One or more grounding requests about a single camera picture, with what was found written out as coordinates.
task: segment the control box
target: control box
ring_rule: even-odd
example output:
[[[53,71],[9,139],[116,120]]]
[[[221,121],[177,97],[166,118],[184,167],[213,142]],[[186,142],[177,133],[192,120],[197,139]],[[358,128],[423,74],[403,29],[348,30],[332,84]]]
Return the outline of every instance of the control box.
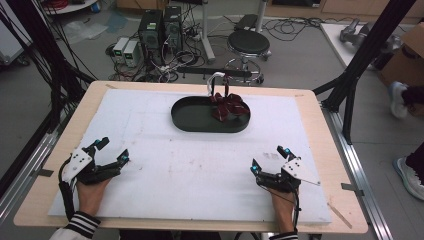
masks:
[[[130,39],[127,37],[121,37],[113,47],[113,55],[116,63],[125,63],[124,50]]]
[[[167,6],[163,17],[168,47],[175,53],[183,50],[181,7]]]
[[[124,50],[125,62],[128,67],[136,67],[140,61],[140,48],[137,40],[130,40]]]

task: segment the cardboard box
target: cardboard box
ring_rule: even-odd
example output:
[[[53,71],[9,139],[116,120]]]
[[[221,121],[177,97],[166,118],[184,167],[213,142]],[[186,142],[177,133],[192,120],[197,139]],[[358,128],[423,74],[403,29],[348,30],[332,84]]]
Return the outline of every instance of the cardboard box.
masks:
[[[384,85],[398,81],[409,86],[424,86],[424,23],[420,23],[401,36],[403,46],[379,72]],[[424,115],[424,104],[415,104],[412,115]]]
[[[122,9],[165,9],[168,0],[117,0],[116,6]]]

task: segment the white shoe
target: white shoe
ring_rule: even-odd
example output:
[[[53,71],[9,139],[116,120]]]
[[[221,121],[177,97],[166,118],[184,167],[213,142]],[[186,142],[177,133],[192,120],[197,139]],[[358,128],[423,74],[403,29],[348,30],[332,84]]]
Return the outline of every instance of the white shoe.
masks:
[[[393,82],[389,86],[390,110],[397,118],[405,118],[408,114],[408,108],[402,98],[402,92],[407,89],[407,85],[400,82]]]
[[[402,178],[406,190],[412,196],[424,201],[424,186],[414,169],[406,165],[406,157],[394,160],[393,167]]]

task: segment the black tray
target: black tray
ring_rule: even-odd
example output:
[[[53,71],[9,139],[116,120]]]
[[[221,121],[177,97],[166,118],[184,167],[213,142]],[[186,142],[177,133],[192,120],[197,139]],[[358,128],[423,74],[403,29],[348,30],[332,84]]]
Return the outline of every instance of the black tray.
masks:
[[[249,109],[246,103],[241,105]],[[241,116],[230,113],[224,122],[220,122],[212,116],[216,108],[209,97],[181,98],[172,106],[172,122],[183,131],[211,133],[236,133],[249,125],[250,112]]]

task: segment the floor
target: floor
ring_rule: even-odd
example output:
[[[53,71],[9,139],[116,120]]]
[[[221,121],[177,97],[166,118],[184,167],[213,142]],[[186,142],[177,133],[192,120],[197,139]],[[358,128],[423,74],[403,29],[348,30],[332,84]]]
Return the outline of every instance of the floor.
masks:
[[[63,23],[87,21],[109,26],[99,37],[72,44],[72,49],[84,61],[98,79],[107,80],[114,74],[113,64],[105,54],[106,48],[120,36],[132,36],[139,24],[139,16],[125,15],[122,18],[116,9],[106,3],[100,13],[79,11],[61,16]],[[221,68],[234,57],[226,48],[221,35],[231,32],[232,24],[227,19],[214,17],[209,20],[209,35],[216,62],[206,67]],[[282,35],[275,31],[264,31],[271,42],[268,61],[256,60],[265,74],[262,85],[269,88],[314,89],[338,77],[343,64],[319,28],[307,27],[297,35]],[[288,41],[278,40],[271,34]],[[58,45],[64,49],[63,42]],[[205,84],[201,76],[179,77],[175,83]],[[26,142],[50,110],[50,90],[33,65],[13,65],[0,72],[0,174],[3,175]],[[324,100],[328,93],[317,96]],[[344,104],[340,106],[343,116]],[[352,141],[376,200],[390,228],[393,239],[424,239],[424,203],[410,196],[393,170],[392,161],[414,151],[423,141],[424,119],[408,116],[404,120],[392,117],[389,98],[384,85],[378,80],[376,71],[366,71],[358,82],[352,124]],[[55,229],[17,227],[13,216],[25,197],[16,196],[14,206],[6,213],[0,226],[3,239],[48,239]],[[223,239],[233,239],[235,233],[221,233]],[[94,239],[117,239],[117,231],[100,229]],[[250,239],[247,234],[243,239]],[[307,239],[301,234],[300,239]],[[324,235],[322,239],[377,239],[373,227],[363,235]]]

